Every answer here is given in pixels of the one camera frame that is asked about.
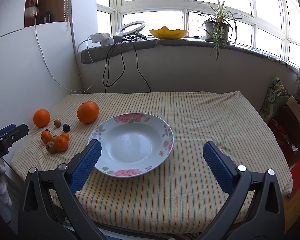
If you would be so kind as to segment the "white power strip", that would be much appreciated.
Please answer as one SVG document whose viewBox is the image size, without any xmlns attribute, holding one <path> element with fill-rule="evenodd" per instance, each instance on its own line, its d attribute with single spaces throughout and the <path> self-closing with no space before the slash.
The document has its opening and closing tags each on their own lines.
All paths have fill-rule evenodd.
<svg viewBox="0 0 300 240">
<path fill-rule="evenodd" d="M 100 43 L 100 46 L 107 46 L 114 43 L 110 33 L 95 33 L 91 35 L 92 43 Z"/>
</svg>

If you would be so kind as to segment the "yellow bowl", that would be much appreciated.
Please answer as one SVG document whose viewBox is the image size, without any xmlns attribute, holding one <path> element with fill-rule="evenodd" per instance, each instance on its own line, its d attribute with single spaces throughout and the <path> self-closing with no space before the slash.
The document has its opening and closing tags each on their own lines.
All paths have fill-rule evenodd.
<svg viewBox="0 0 300 240">
<path fill-rule="evenodd" d="M 161 40 L 179 40 L 188 35 L 188 30 L 175 29 L 170 30 L 168 27 L 162 27 L 160 29 L 151 29 L 149 31 L 152 36 L 161 39 Z"/>
</svg>

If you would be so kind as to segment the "small brown round fruit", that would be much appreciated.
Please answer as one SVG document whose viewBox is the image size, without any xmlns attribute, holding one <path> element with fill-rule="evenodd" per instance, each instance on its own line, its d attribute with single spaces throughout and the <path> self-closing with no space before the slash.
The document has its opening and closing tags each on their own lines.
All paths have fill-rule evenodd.
<svg viewBox="0 0 300 240">
<path fill-rule="evenodd" d="M 61 126 L 61 121 L 60 121 L 60 120 L 55 120 L 55 121 L 54 121 L 54 125 L 55 125 L 56 127 L 60 127 L 60 126 Z"/>
</svg>

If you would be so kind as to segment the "green kiwi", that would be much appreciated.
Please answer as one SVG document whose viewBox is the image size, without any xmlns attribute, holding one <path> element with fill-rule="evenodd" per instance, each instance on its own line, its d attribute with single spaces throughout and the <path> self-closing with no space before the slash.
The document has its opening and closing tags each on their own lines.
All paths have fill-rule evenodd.
<svg viewBox="0 0 300 240">
<path fill-rule="evenodd" d="M 46 150 L 47 152 L 54 154 L 57 152 L 57 148 L 55 146 L 55 142 L 54 141 L 50 141 L 46 144 Z"/>
</svg>

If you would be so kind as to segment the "cardboard box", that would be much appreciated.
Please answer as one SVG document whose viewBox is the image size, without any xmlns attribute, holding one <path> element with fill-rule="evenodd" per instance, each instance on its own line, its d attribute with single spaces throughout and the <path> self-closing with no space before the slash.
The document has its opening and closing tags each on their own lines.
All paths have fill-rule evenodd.
<svg viewBox="0 0 300 240">
<path fill-rule="evenodd" d="M 289 167 L 297 162 L 300 153 L 300 121 L 291 108 L 284 104 L 268 121 Z"/>
</svg>

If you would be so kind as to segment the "medium orange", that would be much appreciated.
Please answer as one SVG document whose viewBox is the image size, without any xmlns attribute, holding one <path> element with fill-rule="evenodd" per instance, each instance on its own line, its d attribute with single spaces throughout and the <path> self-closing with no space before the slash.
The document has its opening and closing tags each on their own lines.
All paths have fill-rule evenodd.
<svg viewBox="0 0 300 240">
<path fill-rule="evenodd" d="M 33 115 L 33 123 L 38 128 L 45 127 L 50 122 L 50 113 L 45 109 L 37 110 Z"/>
</svg>

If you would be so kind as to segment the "green printed bag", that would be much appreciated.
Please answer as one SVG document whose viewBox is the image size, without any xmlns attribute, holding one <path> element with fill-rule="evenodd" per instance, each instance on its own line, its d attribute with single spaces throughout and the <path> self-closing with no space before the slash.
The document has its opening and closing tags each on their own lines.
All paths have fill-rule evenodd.
<svg viewBox="0 0 300 240">
<path fill-rule="evenodd" d="M 279 107 L 284 105 L 290 98 L 283 83 L 278 77 L 272 80 L 271 87 L 269 87 L 266 98 L 260 110 L 261 118 L 267 123 L 277 112 Z"/>
</svg>

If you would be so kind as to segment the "large orange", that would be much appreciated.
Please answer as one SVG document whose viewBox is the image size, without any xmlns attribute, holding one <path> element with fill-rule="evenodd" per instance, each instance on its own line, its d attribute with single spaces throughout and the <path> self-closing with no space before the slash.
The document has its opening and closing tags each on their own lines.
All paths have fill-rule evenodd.
<svg viewBox="0 0 300 240">
<path fill-rule="evenodd" d="M 82 103 L 77 110 L 77 118 L 83 124 L 94 122 L 99 115 L 99 107 L 93 101 Z"/>
</svg>

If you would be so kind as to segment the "potted spider plant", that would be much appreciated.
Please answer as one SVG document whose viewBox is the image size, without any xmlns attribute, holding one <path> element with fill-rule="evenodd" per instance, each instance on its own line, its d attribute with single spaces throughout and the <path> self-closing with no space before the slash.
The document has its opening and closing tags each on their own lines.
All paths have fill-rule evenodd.
<svg viewBox="0 0 300 240">
<path fill-rule="evenodd" d="M 210 13 L 199 12 L 198 15 L 206 17 L 202 27 L 207 34 L 208 40 L 215 44 L 211 52 L 215 52 L 217 61 L 219 59 L 219 50 L 226 49 L 226 46 L 229 44 L 229 37 L 232 34 L 235 34 L 234 44 L 237 43 L 237 20 L 241 20 L 244 15 L 232 13 L 225 5 L 225 0 L 217 0 L 215 7 L 205 4 L 210 8 Z"/>
</svg>

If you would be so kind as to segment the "mandarin with stem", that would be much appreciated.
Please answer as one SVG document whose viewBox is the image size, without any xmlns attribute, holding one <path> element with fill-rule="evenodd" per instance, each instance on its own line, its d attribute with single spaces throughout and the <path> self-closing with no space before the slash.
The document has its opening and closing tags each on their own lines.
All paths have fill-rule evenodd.
<svg viewBox="0 0 300 240">
<path fill-rule="evenodd" d="M 52 135 L 49 132 L 43 131 L 41 133 L 41 140 L 44 144 L 47 144 L 48 142 L 52 141 Z"/>
</svg>

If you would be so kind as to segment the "grey windowsill mat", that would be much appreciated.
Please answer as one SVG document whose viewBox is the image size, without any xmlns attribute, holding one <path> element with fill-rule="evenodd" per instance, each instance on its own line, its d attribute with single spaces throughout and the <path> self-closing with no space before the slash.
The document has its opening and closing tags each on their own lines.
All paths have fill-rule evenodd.
<svg viewBox="0 0 300 240">
<path fill-rule="evenodd" d="M 210 51 L 213 51 L 215 46 L 212 42 L 205 42 L 203 40 L 142 40 L 142 41 L 126 41 L 121 42 L 117 45 L 111 44 L 106 46 L 98 46 L 92 48 L 85 48 L 81 51 L 79 56 L 80 62 L 82 64 L 92 64 L 98 61 L 108 59 L 112 56 L 119 55 L 121 53 L 126 53 L 133 50 L 145 50 L 152 49 L 157 46 L 173 47 L 173 48 L 207 48 Z M 260 58 L 265 58 L 271 62 L 278 62 L 279 64 L 285 65 L 288 69 L 298 74 L 299 67 L 285 61 L 275 55 L 270 55 L 263 53 L 258 50 L 251 50 L 248 48 L 236 47 L 233 45 L 226 46 L 227 51 L 236 51 L 248 55 L 253 55 Z"/>
</svg>

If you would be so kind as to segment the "striped tablecloth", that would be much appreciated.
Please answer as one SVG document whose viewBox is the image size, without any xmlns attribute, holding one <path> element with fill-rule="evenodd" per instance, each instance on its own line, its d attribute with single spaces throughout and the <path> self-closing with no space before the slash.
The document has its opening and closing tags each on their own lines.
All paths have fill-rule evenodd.
<svg viewBox="0 0 300 240">
<path fill-rule="evenodd" d="M 69 148 L 49 153 L 33 128 L 16 150 L 11 166 L 25 178 L 31 167 L 53 170 L 81 152 L 94 134 L 103 140 L 104 122 L 149 125 L 157 116 L 159 166 L 139 165 L 131 154 L 128 168 L 102 164 L 77 198 L 95 221 L 151 233 L 198 233 L 211 223 L 227 199 L 203 158 L 212 141 L 236 165 L 249 171 L 275 171 L 282 195 L 291 193 L 292 175 L 276 139 L 240 92 L 157 92 L 69 95 L 51 109 L 51 117 L 70 125 Z"/>
</svg>

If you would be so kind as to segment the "small mandarin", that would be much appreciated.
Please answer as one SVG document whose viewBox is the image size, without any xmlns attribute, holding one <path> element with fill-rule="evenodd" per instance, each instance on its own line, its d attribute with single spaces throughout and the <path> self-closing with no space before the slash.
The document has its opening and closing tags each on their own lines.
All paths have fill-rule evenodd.
<svg viewBox="0 0 300 240">
<path fill-rule="evenodd" d="M 69 134 L 68 133 L 63 132 L 60 136 L 64 137 L 66 140 L 69 140 Z"/>
</svg>

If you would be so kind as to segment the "floral white plate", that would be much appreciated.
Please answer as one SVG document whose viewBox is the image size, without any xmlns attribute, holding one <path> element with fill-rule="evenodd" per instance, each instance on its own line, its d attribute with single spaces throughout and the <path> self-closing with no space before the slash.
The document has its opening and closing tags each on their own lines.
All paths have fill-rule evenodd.
<svg viewBox="0 0 300 240">
<path fill-rule="evenodd" d="M 174 134 L 169 124 L 149 113 L 125 113 L 99 124 L 88 137 L 102 151 L 95 168 L 111 177 L 141 176 L 170 155 Z"/>
</svg>

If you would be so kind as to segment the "mandarin orange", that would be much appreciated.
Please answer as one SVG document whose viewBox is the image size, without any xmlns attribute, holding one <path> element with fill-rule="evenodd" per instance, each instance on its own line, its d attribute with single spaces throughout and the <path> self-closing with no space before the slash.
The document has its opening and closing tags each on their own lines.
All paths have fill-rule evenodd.
<svg viewBox="0 0 300 240">
<path fill-rule="evenodd" d="M 58 136 L 55 138 L 55 147 L 59 152 L 64 152 L 69 147 L 69 142 L 66 137 Z"/>
</svg>

